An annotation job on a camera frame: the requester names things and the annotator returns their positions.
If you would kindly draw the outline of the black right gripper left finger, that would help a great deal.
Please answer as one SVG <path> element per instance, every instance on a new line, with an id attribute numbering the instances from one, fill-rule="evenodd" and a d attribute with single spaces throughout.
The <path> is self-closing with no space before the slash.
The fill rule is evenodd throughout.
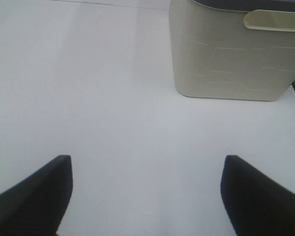
<path id="1" fill-rule="evenodd" d="M 72 195 L 72 164 L 59 155 L 0 194 L 0 236 L 55 236 Z"/>

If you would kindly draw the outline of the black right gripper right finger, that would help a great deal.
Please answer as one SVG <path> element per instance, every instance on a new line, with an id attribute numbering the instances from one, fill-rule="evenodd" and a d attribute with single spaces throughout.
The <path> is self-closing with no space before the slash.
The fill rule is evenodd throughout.
<path id="1" fill-rule="evenodd" d="M 225 158 L 221 198 L 238 236 L 295 236 L 295 193 L 236 155 Z"/>

